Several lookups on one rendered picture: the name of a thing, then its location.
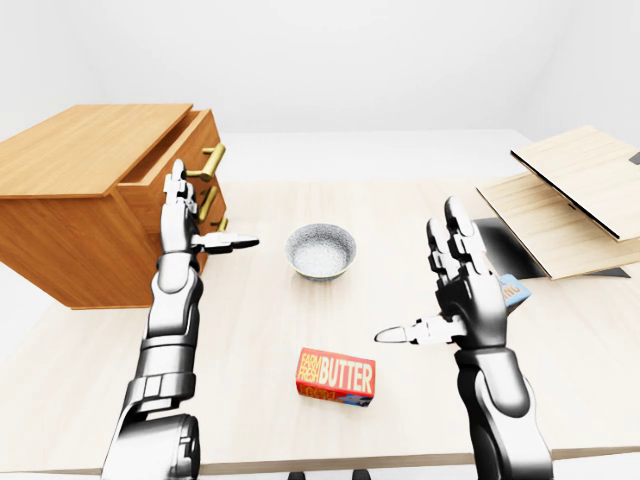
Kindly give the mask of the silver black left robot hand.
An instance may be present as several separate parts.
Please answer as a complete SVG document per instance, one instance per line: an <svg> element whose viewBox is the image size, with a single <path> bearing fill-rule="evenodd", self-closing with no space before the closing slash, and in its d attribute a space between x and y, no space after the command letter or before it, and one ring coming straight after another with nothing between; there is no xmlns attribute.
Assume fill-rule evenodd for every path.
<svg viewBox="0 0 640 480"><path fill-rule="evenodd" d="M164 183L166 202L161 212L161 240L164 254L204 251L208 254L231 253L234 249L253 247L259 239L251 235L229 232L199 234L197 225L198 205L193 186L187 181L186 169L181 159L176 159L172 172Z"/></svg>

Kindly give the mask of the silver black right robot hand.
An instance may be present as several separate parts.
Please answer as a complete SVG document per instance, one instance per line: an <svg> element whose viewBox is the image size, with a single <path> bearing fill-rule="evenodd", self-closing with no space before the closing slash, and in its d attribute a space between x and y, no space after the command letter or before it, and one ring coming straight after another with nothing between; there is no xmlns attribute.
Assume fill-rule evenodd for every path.
<svg viewBox="0 0 640 480"><path fill-rule="evenodd" d="M454 342L463 349L503 347L507 312L498 277L487 267L481 234L458 198L448 198L444 211L445 224L432 218L426 225L429 263L438 275L440 313L411 326L385 329L374 340L417 345Z"/></svg>

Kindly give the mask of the open wooden drawer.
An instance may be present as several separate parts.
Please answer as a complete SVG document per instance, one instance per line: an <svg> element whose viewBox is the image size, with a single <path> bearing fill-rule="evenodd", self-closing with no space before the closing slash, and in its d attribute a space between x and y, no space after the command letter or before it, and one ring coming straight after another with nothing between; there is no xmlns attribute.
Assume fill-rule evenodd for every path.
<svg viewBox="0 0 640 480"><path fill-rule="evenodd" d="M175 159L190 171L201 171L220 138L212 112L190 111L118 184L117 189L148 233L160 232L160 212L165 203L165 176Z"/></svg>

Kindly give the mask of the wooden cabinet with drawers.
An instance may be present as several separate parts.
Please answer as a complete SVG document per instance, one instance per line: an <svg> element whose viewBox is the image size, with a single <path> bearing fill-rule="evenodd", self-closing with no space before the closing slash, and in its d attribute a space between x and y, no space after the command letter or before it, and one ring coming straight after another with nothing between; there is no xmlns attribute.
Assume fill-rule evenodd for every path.
<svg viewBox="0 0 640 480"><path fill-rule="evenodd" d="M76 105L0 143L0 262L74 308L144 307L161 253L119 193L190 104Z"/></svg>

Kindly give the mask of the blue printed food box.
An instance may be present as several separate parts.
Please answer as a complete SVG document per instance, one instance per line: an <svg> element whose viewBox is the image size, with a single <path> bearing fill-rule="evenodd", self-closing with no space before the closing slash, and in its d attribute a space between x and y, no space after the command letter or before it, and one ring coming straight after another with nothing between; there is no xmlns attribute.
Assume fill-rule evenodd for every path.
<svg viewBox="0 0 640 480"><path fill-rule="evenodd" d="M531 291L511 274L498 278L507 313L510 314L531 295Z"/></svg>

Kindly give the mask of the pale wooden board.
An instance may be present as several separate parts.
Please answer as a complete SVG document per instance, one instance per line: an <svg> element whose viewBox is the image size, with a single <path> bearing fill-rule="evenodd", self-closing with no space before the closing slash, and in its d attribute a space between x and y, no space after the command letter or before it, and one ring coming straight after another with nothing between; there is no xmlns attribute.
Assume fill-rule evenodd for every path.
<svg viewBox="0 0 640 480"><path fill-rule="evenodd" d="M511 154L616 240L640 238L640 148L585 126Z"/></svg>
<svg viewBox="0 0 640 480"><path fill-rule="evenodd" d="M616 241L531 173L477 190L553 280L640 262L640 240Z"/></svg>

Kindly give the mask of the red butter box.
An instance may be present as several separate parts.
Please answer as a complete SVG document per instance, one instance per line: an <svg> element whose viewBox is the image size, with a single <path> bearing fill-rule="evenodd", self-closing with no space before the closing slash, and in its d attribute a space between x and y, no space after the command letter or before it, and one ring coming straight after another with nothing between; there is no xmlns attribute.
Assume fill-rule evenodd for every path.
<svg viewBox="0 0 640 480"><path fill-rule="evenodd" d="M302 396L367 407L375 395L376 362L303 348L295 380Z"/></svg>

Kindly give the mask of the patterned grey bowl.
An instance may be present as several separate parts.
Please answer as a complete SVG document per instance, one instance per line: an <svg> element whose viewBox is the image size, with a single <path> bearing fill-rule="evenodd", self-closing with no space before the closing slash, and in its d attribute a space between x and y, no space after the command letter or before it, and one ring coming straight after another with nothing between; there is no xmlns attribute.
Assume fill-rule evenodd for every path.
<svg viewBox="0 0 640 480"><path fill-rule="evenodd" d="M290 266L310 280L327 281L342 275L353 262L356 242L345 229L326 223L300 227L285 242Z"/></svg>

